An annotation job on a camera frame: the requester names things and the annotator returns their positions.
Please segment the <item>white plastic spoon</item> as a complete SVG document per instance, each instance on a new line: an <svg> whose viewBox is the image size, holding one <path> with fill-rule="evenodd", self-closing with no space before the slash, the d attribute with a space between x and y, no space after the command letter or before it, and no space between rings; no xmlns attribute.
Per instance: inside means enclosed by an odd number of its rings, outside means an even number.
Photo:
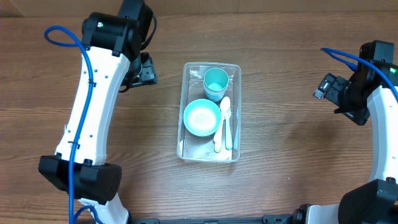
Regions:
<svg viewBox="0 0 398 224"><path fill-rule="evenodd" d="M221 111L221 121L220 125L215 132L213 141L215 142L222 142L222 130L223 130L223 122L224 122L224 115L228 109L230 109L231 100L228 96L225 96L220 103L220 111Z"/></svg>

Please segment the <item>light blue plastic fork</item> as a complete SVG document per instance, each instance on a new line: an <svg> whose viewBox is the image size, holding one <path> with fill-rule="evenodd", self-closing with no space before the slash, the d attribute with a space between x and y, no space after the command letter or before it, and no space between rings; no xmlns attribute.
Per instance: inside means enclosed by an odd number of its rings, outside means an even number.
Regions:
<svg viewBox="0 0 398 224"><path fill-rule="evenodd" d="M231 150L233 147L232 143L232 134L231 134L231 126L230 126L230 118L231 118L231 109L228 109L225 113L225 148L227 150Z"/></svg>

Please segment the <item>light blue bowl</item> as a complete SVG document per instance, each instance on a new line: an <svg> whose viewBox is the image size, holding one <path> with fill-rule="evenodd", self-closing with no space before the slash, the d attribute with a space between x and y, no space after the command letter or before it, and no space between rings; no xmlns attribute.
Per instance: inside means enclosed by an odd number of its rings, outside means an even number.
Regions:
<svg viewBox="0 0 398 224"><path fill-rule="evenodd" d="M220 126L221 110L211 100L194 100L184 109L183 123L194 136L211 136Z"/></svg>

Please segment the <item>yellow plastic fork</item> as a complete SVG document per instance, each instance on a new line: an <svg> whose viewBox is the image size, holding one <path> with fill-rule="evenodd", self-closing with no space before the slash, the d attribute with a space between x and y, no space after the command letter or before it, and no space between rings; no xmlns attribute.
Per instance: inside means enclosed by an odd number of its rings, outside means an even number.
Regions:
<svg viewBox="0 0 398 224"><path fill-rule="evenodd" d="M214 143L214 151L216 153L219 153L221 151L222 148L222 142L215 142Z"/></svg>

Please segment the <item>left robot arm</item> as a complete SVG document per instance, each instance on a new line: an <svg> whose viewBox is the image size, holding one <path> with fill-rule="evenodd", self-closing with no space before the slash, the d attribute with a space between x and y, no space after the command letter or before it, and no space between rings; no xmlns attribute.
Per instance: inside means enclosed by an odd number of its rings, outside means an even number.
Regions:
<svg viewBox="0 0 398 224"><path fill-rule="evenodd" d="M113 16L94 12L70 47L81 51L81 75L64 134L52 156L42 156L39 172L68 194L68 220L89 211L95 223L132 223L118 195L122 169L107 162L107 137L117 95L157 83L146 52L157 19L144 1L124 1Z"/></svg>

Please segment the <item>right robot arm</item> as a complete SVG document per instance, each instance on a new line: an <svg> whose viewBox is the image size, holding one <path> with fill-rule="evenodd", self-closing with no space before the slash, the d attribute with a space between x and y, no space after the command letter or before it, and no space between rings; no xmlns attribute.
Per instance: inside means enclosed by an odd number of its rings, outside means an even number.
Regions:
<svg viewBox="0 0 398 224"><path fill-rule="evenodd" d="M354 56L322 49L348 66L349 79L327 74L314 92L359 126L372 124L373 162L366 184L332 205L303 204L285 223L397 223L397 65L394 44L374 40Z"/></svg>

